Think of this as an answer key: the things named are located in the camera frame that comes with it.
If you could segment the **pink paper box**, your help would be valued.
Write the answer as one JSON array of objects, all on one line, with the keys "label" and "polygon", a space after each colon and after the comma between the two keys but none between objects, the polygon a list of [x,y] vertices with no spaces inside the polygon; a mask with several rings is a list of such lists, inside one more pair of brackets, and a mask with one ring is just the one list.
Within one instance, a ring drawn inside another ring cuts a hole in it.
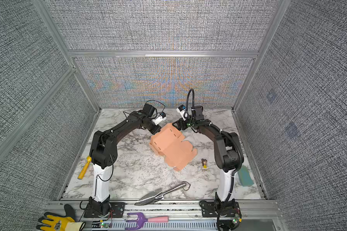
[{"label": "pink paper box", "polygon": [[198,154],[197,149],[171,123],[151,137],[149,147],[156,155],[164,157],[165,163],[175,171],[183,170]]}]

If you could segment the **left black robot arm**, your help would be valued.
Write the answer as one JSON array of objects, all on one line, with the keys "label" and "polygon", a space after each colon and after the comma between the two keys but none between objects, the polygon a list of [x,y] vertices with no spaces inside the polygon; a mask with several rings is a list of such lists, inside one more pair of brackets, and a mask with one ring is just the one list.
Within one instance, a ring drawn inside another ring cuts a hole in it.
[{"label": "left black robot arm", "polygon": [[143,109],[128,113],[122,122],[111,129],[94,133],[89,153],[94,173],[93,192],[89,197],[87,211],[98,217],[111,214],[109,181],[118,158],[118,143],[136,129],[148,130],[155,135],[161,130],[159,124],[165,120],[164,111],[159,112],[146,102]]}]

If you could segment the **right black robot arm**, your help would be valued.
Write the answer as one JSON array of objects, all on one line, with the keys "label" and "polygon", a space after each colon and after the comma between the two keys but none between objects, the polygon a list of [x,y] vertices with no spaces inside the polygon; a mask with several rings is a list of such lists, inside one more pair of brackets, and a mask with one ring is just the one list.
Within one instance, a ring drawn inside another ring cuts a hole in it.
[{"label": "right black robot arm", "polygon": [[224,131],[211,120],[205,119],[202,106],[188,110],[184,105],[180,105],[176,111],[181,118],[173,123],[175,128],[180,131],[191,128],[195,133],[205,135],[214,144],[214,158],[220,169],[220,183],[214,204],[202,204],[202,210],[213,211],[218,218],[239,212],[239,205],[231,198],[234,192],[235,176],[244,163],[238,134]]}]

